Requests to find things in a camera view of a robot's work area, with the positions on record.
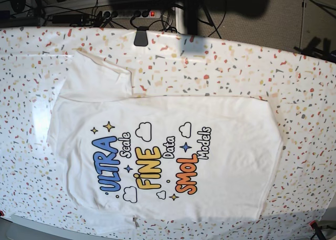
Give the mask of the black table clamp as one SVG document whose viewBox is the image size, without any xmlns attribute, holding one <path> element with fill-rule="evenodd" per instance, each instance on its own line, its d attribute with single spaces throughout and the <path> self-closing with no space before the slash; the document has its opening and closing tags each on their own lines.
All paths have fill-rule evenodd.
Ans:
<svg viewBox="0 0 336 240">
<path fill-rule="evenodd" d="M 137 47 L 146 47 L 148 45 L 147 31 L 149 30 L 146 26 L 140 26 L 136 30 L 135 38 L 133 44 Z"/>
</svg>

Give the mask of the white power strip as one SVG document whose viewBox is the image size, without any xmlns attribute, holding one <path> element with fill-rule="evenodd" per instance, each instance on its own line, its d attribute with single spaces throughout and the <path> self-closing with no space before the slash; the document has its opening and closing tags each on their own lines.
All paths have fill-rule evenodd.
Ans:
<svg viewBox="0 0 336 240">
<path fill-rule="evenodd" d="M 162 15 L 160 10 L 118 10 L 113 19 L 131 19 L 136 12 L 140 13 L 139 18 L 144 19 L 159 19 Z"/>
</svg>

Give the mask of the white printed T-shirt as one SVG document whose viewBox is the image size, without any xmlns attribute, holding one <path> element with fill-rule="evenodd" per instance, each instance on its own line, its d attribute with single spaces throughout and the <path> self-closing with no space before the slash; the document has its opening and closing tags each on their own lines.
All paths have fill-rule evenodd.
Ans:
<svg viewBox="0 0 336 240">
<path fill-rule="evenodd" d="M 80 207 L 155 220 L 259 218 L 282 138 L 244 97 L 136 98 L 129 70 L 78 52 L 48 141 Z"/>
</svg>

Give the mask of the terrazzo pattern tablecloth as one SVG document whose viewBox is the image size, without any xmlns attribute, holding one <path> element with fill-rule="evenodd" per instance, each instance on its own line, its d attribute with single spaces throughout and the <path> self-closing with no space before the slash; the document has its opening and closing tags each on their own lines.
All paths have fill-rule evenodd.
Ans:
<svg viewBox="0 0 336 240">
<path fill-rule="evenodd" d="M 46 142 L 52 105 L 77 50 L 129 68 L 137 96 L 268 100 L 284 137 L 265 209 L 254 222 L 138 220 L 101 239 L 308 239 L 335 195 L 335 64 L 229 40 L 102 28 L 1 30 L 1 212 L 97 236 L 66 195 Z"/>
</svg>

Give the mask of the red clamp right corner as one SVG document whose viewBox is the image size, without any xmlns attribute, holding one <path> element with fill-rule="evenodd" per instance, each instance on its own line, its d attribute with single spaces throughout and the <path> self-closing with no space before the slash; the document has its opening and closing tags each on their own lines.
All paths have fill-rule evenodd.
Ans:
<svg viewBox="0 0 336 240">
<path fill-rule="evenodd" d="M 312 222 L 310 222 L 309 225 L 310 225 L 310 227 L 311 227 L 314 231 L 316 231 L 316 230 L 319 229 L 318 224 L 317 224 L 316 221 L 312 221 Z"/>
</svg>

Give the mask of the black power adapter brick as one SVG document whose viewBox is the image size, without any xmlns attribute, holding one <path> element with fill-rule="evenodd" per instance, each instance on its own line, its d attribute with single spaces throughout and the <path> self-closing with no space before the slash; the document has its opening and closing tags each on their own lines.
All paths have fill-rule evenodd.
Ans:
<svg viewBox="0 0 336 240">
<path fill-rule="evenodd" d="M 70 24 L 83 25 L 89 21 L 89 16 L 86 14 L 61 14 L 54 15 L 51 22 L 53 24 Z"/>
</svg>

